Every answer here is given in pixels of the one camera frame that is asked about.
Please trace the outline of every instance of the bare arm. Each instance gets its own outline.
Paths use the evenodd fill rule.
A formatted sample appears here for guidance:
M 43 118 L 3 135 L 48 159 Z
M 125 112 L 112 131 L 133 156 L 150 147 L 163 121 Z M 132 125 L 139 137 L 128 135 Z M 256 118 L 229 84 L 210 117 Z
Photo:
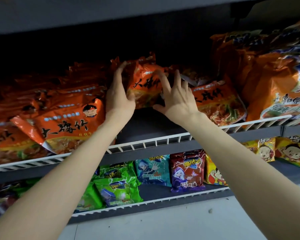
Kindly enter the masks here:
M 91 138 L 49 172 L 0 217 L 0 240 L 57 239 L 68 223 L 106 149 L 131 118 L 121 66 L 107 93 L 106 119 Z
M 160 80 L 166 106 L 154 109 L 199 142 L 260 231 L 268 239 L 300 239 L 300 187 L 200 113 L 178 71 L 173 88 L 164 74 Z

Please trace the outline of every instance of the forearm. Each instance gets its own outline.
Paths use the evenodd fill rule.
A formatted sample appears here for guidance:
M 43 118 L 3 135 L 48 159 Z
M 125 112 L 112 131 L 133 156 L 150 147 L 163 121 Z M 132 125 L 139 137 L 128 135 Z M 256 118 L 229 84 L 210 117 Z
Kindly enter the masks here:
M 195 115 L 184 128 L 206 150 L 241 206 L 268 239 L 300 238 L 299 186 L 204 114 Z
M 115 121 L 105 121 L 88 141 L 26 192 L 0 218 L 0 239 L 57 239 L 120 129 Z

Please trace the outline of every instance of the maroon snack bag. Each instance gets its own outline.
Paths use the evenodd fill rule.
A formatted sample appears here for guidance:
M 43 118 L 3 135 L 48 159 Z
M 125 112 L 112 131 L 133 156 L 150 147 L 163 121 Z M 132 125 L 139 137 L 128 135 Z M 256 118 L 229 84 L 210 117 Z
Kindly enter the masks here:
M 170 155 L 172 192 L 204 189 L 203 149 Z

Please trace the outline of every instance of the floor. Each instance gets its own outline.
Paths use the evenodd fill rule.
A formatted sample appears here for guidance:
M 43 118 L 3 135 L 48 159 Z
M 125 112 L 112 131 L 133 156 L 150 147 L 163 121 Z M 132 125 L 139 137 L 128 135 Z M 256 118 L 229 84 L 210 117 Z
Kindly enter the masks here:
M 265 239 L 236 198 L 228 197 L 69 225 L 58 240 L 160 240 L 189 237 Z

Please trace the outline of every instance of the cartoon hand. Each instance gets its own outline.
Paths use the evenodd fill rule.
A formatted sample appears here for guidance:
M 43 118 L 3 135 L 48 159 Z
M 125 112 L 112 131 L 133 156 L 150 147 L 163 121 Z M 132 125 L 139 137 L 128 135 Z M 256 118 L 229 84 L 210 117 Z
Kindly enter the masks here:
M 156 163 L 153 163 L 151 170 L 157 170 L 159 167 Z
M 216 170 L 212 170 L 212 171 L 210 172 L 210 175 L 211 175 L 212 177 L 216 178 L 216 176 L 214 176 L 215 173 L 216 173 Z

